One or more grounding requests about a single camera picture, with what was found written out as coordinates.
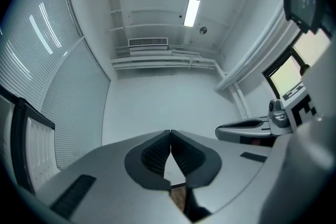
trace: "window frame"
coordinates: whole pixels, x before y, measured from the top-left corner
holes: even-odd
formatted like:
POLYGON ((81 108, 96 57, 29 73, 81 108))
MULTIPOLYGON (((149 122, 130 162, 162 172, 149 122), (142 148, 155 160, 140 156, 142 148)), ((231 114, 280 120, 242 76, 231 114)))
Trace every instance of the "window frame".
POLYGON ((289 44, 286 50, 262 73, 266 78, 267 82, 271 86, 275 96, 277 99, 280 99, 280 94, 278 92, 277 87, 273 83, 271 76, 277 72, 286 62, 287 60, 293 56, 294 60, 298 63, 300 68, 302 68, 306 63, 304 60, 299 56, 299 54, 295 51, 294 45, 302 36, 303 32, 300 31, 299 34, 293 39, 293 41, 289 44))

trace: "brown object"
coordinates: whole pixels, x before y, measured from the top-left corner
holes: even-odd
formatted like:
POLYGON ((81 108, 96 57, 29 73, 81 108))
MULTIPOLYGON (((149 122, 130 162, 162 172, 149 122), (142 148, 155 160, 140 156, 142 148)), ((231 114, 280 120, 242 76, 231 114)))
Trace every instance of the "brown object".
POLYGON ((185 187, 172 189, 170 192, 170 197, 172 198, 174 203, 177 205, 177 207, 181 210, 181 212, 183 212, 184 205, 185 205, 185 197, 186 197, 185 187))

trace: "window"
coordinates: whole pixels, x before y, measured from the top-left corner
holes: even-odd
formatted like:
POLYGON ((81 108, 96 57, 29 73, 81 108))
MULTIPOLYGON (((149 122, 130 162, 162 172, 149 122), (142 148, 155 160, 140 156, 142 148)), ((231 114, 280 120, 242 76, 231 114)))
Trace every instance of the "window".
POLYGON ((276 97, 284 96, 301 82, 301 75, 320 58, 329 45, 326 34, 319 30, 299 33, 283 54, 263 73, 276 97))

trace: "white ceiling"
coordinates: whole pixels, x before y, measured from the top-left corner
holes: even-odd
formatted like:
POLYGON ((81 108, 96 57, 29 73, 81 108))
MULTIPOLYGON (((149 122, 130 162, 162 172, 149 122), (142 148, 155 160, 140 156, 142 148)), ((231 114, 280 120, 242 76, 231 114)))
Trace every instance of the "white ceiling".
POLYGON ((247 0, 202 0, 193 28, 184 27, 188 0, 110 0, 114 27, 143 24, 113 31, 117 47, 127 46, 129 38, 167 37, 170 45, 192 46, 217 52, 234 26, 247 0), (199 34, 207 27, 205 35, 199 34))

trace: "vent grille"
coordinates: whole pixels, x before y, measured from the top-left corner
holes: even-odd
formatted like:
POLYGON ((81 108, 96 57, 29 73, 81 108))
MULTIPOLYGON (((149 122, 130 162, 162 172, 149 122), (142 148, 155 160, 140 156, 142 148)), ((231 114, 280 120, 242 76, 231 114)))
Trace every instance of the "vent grille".
POLYGON ((168 45, 168 38, 132 38, 128 40, 128 46, 168 45))

